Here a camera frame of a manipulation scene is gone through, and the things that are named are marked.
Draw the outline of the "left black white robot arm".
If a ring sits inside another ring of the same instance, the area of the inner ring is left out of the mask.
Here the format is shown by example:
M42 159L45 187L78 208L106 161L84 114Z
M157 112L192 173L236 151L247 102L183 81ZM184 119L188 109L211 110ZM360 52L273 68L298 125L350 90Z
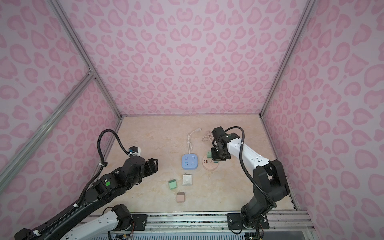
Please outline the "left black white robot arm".
M115 136L119 146L129 158L122 167L100 176L103 168L108 165L101 150L101 140L106 133ZM143 178L158 171L159 161L157 159L145 160L140 156L137 147L126 150L117 133L111 129L103 130L100 133L97 150L101 159L101 168L85 185L79 198L40 226L32 230L22 229L17 232L16 240L59 240L88 215L140 184Z

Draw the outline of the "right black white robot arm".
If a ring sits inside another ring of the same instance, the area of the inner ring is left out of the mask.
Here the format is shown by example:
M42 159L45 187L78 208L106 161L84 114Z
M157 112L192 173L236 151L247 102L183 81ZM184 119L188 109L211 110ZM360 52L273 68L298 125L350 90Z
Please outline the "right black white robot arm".
M241 224L247 229L261 229L267 213L277 207L277 202L290 194L282 163L269 160L245 144L245 131L239 126L212 130L212 159L225 162L235 157L248 180L253 185L254 196L241 208Z

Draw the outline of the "pink plug adapter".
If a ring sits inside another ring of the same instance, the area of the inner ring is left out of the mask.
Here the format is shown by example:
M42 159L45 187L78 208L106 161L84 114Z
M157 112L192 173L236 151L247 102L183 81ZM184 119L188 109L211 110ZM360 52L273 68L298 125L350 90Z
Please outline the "pink plug adapter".
M185 202L185 193L184 192L178 192L176 197L177 203L184 203Z

